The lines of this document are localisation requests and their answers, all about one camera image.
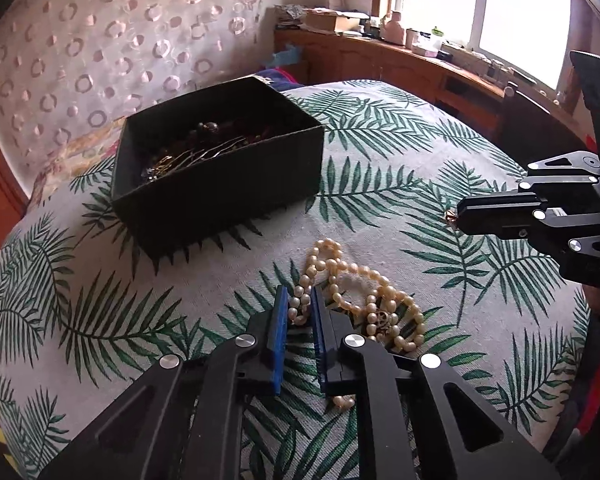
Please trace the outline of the gold pendant charm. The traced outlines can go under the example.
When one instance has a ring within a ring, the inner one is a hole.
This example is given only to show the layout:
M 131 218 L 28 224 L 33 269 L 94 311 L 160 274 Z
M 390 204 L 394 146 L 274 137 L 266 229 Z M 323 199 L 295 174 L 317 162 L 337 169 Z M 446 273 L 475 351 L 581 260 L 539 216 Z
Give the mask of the gold pendant charm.
M 457 214 L 453 209 L 448 209 L 444 213 L 444 221 L 448 226 L 457 226 Z

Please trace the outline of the silver wavy hair pin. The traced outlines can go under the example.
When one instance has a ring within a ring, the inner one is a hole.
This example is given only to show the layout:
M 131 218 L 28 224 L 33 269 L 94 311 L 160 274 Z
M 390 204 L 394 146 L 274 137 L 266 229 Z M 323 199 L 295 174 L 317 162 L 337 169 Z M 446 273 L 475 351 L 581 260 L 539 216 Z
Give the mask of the silver wavy hair pin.
M 187 151 L 177 156 L 167 155 L 156 162 L 151 167 L 151 170 L 153 172 L 174 170 L 176 167 L 192 165 L 196 162 L 200 162 L 200 160 L 222 155 L 227 151 L 233 150 L 234 148 L 243 148 L 245 145 L 250 143 L 251 141 L 246 136 L 239 136 L 239 138 L 228 140 L 219 145 L 213 146 L 213 148 L 202 148 L 202 150 L 196 152 Z

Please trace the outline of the black jewelry box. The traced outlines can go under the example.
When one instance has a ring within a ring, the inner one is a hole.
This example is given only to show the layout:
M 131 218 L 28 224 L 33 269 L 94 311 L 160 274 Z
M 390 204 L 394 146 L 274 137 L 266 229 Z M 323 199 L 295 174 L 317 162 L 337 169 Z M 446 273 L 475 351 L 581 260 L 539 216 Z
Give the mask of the black jewelry box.
M 153 172 L 164 156 L 251 143 Z M 115 159 L 114 212 L 151 259 L 317 193 L 324 126 L 255 77 L 183 94 L 130 116 Z

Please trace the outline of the window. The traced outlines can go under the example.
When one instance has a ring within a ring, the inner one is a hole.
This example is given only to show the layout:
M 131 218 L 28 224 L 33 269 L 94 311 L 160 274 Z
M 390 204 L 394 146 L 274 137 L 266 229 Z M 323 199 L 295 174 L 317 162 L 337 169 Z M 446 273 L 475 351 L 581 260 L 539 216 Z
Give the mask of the window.
M 558 92 L 564 84 L 571 0 L 388 0 L 405 28 L 495 58 Z

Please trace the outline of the palm leaf print cloth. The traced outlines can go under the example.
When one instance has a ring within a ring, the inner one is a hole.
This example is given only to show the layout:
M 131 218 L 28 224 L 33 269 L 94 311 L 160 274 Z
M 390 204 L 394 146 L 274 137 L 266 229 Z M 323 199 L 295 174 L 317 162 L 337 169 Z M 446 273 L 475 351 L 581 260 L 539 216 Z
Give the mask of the palm leaf print cloth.
M 0 248 L 0 424 L 25 479 L 166 353 L 193 359 L 272 307 L 278 286 L 326 285 L 325 240 L 405 292 L 402 336 L 452 366 L 535 448 L 558 427 L 588 329 L 580 287 L 524 240 L 470 236 L 444 213 L 504 192 L 524 166 L 398 88 L 357 80 L 287 98 L 325 129 L 316 194 L 151 261 L 111 205 L 115 154 L 63 183 Z

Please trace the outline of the pink bottle on cabinet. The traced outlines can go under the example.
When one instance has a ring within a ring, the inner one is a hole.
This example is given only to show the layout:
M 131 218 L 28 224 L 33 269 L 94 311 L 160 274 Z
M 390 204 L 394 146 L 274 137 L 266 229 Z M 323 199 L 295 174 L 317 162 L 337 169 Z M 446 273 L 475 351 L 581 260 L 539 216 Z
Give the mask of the pink bottle on cabinet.
M 402 13 L 392 10 L 380 20 L 380 37 L 388 44 L 404 47 L 406 29 L 402 25 Z

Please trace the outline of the wooden cabinet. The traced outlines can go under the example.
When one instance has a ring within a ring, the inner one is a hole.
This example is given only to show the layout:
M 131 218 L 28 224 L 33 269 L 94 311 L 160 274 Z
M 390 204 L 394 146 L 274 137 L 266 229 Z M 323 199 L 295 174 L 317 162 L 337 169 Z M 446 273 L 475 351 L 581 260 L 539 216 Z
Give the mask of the wooden cabinet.
M 441 107 L 483 136 L 492 138 L 498 128 L 504 91 L 437 58 L 424 58 L 370 38 L 303 29 L 275 30 L 274 44 L 277 52 L 292 46 L 301 49 L 298 80 L 303 84 L 381 80 Z

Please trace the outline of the cardboard box on cabinet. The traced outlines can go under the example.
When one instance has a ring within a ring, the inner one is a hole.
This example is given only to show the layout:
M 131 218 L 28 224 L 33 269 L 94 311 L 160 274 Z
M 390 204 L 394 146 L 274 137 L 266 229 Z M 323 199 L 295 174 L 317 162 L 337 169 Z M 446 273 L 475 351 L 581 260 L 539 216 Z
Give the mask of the cardboard box on cabinet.
M 305 10 L 302 23 L 305 27 L 324 32 L 358 32 L 362 21 L 368 19 L 365 13 L 313 8 Z

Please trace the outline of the sheer circle pattern curtain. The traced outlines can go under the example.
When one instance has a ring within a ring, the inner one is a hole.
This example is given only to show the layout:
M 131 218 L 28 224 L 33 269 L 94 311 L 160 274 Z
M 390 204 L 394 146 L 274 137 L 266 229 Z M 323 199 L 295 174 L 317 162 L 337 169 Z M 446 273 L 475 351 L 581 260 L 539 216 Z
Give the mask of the sheer circle pattern curtain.
M 251 73 L 274 0 L 15 0 L 0 20 L 0 149 L 30 192 L 114 119 Z

